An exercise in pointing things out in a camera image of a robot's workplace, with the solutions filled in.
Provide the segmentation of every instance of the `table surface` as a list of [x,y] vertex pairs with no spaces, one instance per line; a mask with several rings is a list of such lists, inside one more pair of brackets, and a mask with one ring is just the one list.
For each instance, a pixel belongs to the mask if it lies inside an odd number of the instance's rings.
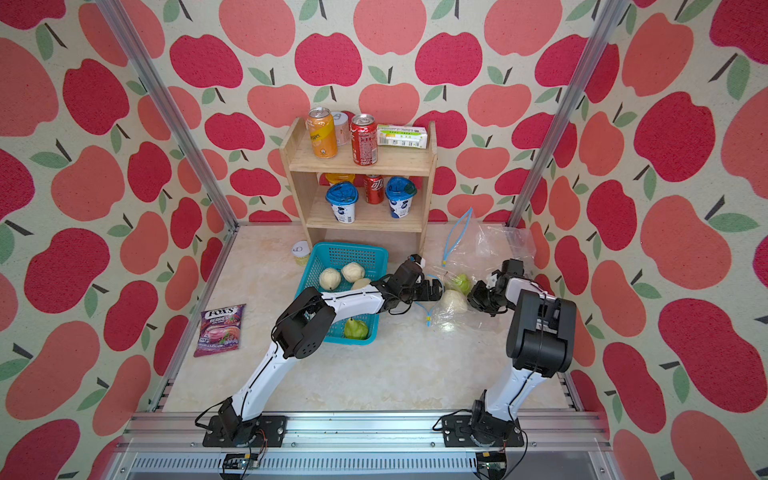
[[[427,264],[442,258],[451,225],[430,224]],[[389,271],[401,263],[398,246],[377,232],[344,232],[357,243],[388,247]],[[189,345],[165,412],[199,412],[234,394],[258,366],[276,318],[290,304],[303,274],[290,246],[303,240],[299,225],[241,227],[206,310],[246,304],[240,348],[193,357]],[[470,408],[509,361],[505,344],[511,314],[488,317],[489,329],[427,326],[417,306],[401,316],[383,313],[367,346],[324,343],[287,373],[266,411],[418,410]],[[557,377],[541,384],[525,408],[567,408]]]

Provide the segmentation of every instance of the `red can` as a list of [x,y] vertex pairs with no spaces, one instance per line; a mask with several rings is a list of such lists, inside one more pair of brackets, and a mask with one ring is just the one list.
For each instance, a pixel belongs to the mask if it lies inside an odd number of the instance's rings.
[[371,114],[355,115],[352,119],[352,159],[364,167],[378,160],[376,120]]
[[380,204],[384,200],[384,177],[381,175],[366,175],[362,182],[366,186],[366,202]]

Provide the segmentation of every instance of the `orange can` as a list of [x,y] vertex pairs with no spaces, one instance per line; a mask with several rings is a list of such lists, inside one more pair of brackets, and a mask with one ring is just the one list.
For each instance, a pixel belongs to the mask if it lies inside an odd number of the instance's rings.
[[333,158],[339,151],[336,145],[336,128],[333,126],[333,115],[325,107],[315,107],[310,110],[306,120],[306,128],[310,131],[312,150],[318,158]]

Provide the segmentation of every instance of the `wooden shelf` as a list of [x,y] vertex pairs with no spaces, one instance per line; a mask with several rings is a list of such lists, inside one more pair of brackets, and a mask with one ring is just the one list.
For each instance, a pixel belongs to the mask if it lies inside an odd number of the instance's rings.
[[331,206],[326,200],[329,187],[319,187],[312,202],[312,210],[306,218],[308,228],[337,228],[341,230],[384,230],[391,232],[422,231],[422,216],[424,210],[424,193],[419,191],[411,205],[411,211],[403,218],[392,218],[386,200],[377,205],[366,202],[365,189],[358,188],[360,199],[355,204],[355,221],[341,223],[333,215]]
[[[302,118],[297,118],[280,145],[280,158],[283,160],[293,199],[296,201],[296,210],[310,245],[323,241],[328,229],[380,230],[417,233],[417,251],[421,253],[437,168],[435,122],[430,122],[427,131],[429,144],[426,149],[380,146],[379,160],[369,167],[360,167],[352,159],[351,144],[339,147],[339,153],[329,160],[315,157],[306,124]],[[355,204],[355,221],[341,223],[333,216],[326,200],[329,187],[318,185],[317,175],[323,173],[381,174],[387,177],[400,175],[424,177],[424,181],[407,217],[392,218],[386,201],[371,205],[366,202],[363,189],[358,188],[360,199]]]

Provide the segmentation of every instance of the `blue lid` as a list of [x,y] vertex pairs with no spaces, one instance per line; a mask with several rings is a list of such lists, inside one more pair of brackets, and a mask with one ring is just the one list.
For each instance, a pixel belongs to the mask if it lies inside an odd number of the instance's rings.
[[392,177],[386,183],[386,197],[390,200],[408,200],[416,195],[416,185],[405,177]]
[[357,189],[350,182],[333,185],[326,194],[326,200],[333,205],[352,205],[358,197]]

